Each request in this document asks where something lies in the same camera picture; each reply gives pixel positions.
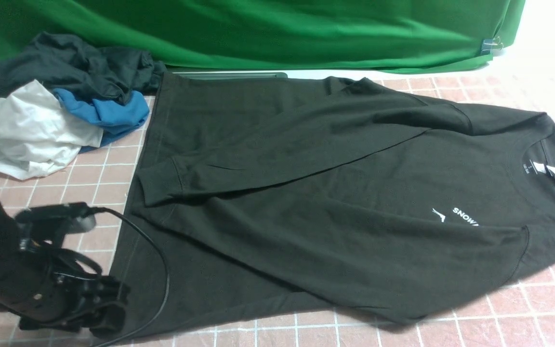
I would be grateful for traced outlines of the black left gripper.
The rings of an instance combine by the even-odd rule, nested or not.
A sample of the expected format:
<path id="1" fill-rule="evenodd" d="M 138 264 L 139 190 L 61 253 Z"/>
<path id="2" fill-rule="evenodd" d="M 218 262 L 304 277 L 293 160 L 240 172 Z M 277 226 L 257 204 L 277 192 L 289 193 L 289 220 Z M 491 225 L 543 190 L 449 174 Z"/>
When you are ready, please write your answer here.
<path id="1" fill-rule="evenodd" d="M 0 312 L 21 330 L 53 329 L 95 336 L 119 333 L 129 287 L 77 251 L 48 243 L 15 251 L 0 265 Z"/>

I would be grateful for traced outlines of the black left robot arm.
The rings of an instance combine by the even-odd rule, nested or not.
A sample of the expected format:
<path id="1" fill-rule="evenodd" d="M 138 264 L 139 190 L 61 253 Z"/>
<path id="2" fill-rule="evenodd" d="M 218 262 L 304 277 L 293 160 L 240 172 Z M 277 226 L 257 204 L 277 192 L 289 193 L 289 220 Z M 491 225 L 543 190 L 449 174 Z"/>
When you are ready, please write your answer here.
<path id="1" fill-rule="evenodd" d="M 67 235 L 91 231 L 96 213 L 75 202 L 10 216 L 0 202 L 0 312 L 18 316 L 20 330 L 107 337 L 123 329 L 128 286 L 63 246 Z"/>

